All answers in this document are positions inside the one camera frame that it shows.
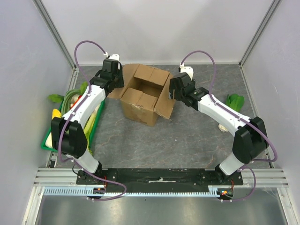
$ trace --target gray floor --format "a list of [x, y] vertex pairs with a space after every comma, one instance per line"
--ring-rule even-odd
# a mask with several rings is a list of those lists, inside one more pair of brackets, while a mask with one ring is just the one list
[[[175, 75], [178, 66], [157, 65]], [[193, 65], [196, 86], [208, 89], [212, 65]], [[92, 78], [100, 67], [84, 67]], [[84, 82], [79, 74], [76, 88]], [[241, 113], [253, 117], [238, 65], [217, 65], [213, 94], [224, 101], [227, 94], [245, 97]], [[110, 168], [214, 168], [232, 151], [233, 137], [218, 129], [210, 117], [176, 102], [170, 120], [158, 118], [154, 127], [124, 118], [119, 100], [106, 99], [106, 107], [92, 142], [94, 157]], [[71, 167], [72, 163], [57, 167]], [[255, 163], [253, 168], [268, 168], [268, 163]]]
[[[245, 196], [249, 190], [236, 189]], [[205, 197], [124, 197], [91, 202], [86, 197], [43, 196], [36, 225], [287, 225], [277, 190], [255, 191], [246, 201]]]

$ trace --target black mounting plate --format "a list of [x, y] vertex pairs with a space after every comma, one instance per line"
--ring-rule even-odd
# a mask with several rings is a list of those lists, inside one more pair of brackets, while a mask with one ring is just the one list
[[[243, 185], [241, 173], [220, 183], [214, 170], [205, 169], [103, 169], [101, 177], [117, 181], [129, 193], [207, 192], [208, 185]], [[79, 170], [76, 184], [101, 185], [103, 182]], [[106, 192], [122, 192], [123, 187], [108, 183]]]

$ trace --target wall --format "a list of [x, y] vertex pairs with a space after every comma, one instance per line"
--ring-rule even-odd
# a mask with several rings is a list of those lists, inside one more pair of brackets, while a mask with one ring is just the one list
[[244, 71], [300, 209], [300, 2], [280, 3]]
[[51, 121], [51, 93], [64, 94], [71, 67], [31, 0], [0, 1], [0, 218], [19, 225]]
[[[43, 0], [69, 52], [89, 39], [122, 63], [177, 64], [196, 49], [216, 62], [238, 62], [272, 0]], [[102, 63], [91, 44], [82, 64]], [[189, 62], [209, 62], [205, 55]]]

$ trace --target black wire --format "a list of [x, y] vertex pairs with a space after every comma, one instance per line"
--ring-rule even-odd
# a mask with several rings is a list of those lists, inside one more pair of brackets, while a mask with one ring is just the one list
[[72, 171], [73, 171], [73, 173], [75, 173], [76, 175], [78, 175], [78, 173], [76, 173], [76, 172], [74, 171], [74, 166], [75, 166], [75, 164], [74, 164], [73, 167], [72, 167]]

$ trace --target gray tabletop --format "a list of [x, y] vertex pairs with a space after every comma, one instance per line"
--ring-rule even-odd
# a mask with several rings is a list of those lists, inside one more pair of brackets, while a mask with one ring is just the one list
[[[155, 65], [175, 75], [176, 65]], [[208, 89], [212, 65], [193, 65], [196, 86]], [[100, 67], [84, 67], [92, 78]], [[80, 73], [76, 88], [84, 82]], [[217, 65], [213, 94], [225, 101], [227, 94], [245, 97], [241, 113], [253, 117], [250, 101], [238, 65]], [[221, 132], [209, 116], [176, 102], [170, 120], [158, 118], [155, 126], [124, 117], [119, 100], [105, 100], [105, 109], [98, 123], [91, 149], [94, 157], [106, 168], [214, 168], [231, 152], [233, 137]], [[57, 162], [57, 167], [73, 164]], [[269, 168], [268, 163], [252, 164], [253, 168]]]

